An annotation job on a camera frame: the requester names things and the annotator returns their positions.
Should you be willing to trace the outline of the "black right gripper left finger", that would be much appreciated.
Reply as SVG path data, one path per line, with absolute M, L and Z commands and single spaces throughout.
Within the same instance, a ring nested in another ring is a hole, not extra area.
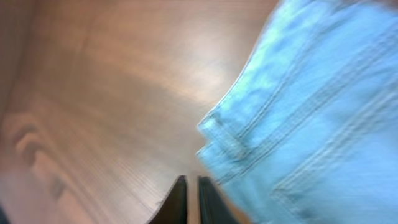
M 187 224 L 188 185 L 185 175 L 177 177 L 157 213 L 148 224 Z

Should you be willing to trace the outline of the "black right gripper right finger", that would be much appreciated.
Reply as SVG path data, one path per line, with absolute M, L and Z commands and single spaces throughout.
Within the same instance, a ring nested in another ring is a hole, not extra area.
M 201 224 L 238 224 L 209 177 L 198 177 Z

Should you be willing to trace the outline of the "light blue denim shorts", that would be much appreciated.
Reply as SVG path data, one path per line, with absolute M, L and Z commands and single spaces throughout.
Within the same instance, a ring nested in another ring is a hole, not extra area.
M 255 223 L 396 223 L 397 2 L 280 1 L 198 128 Z

